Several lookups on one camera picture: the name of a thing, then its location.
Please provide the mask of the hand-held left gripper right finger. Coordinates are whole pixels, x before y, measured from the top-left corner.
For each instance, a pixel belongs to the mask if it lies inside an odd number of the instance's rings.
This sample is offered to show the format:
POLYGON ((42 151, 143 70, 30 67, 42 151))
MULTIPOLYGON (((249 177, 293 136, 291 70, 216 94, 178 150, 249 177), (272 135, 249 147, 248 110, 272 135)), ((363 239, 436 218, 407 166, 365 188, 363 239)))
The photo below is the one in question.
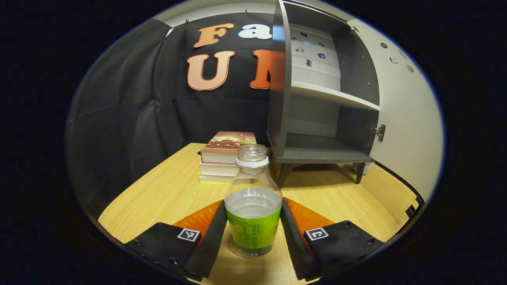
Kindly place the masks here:
POLYGON ((333 222, 286 197, 282 199, 280 218, 298 280, 344 274, 383 245, 349 220, 333 222))

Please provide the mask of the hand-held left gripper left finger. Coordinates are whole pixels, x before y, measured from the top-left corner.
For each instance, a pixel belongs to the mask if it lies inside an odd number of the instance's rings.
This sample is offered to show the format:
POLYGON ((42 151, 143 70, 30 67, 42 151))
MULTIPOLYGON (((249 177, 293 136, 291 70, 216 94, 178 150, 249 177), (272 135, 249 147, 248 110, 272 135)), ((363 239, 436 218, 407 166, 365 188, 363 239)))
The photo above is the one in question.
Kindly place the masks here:
POLYGON ((221 199, 172 225, 156 222, 124 245, 171 276, 201 281, 210 276, 226 222, 221 199))

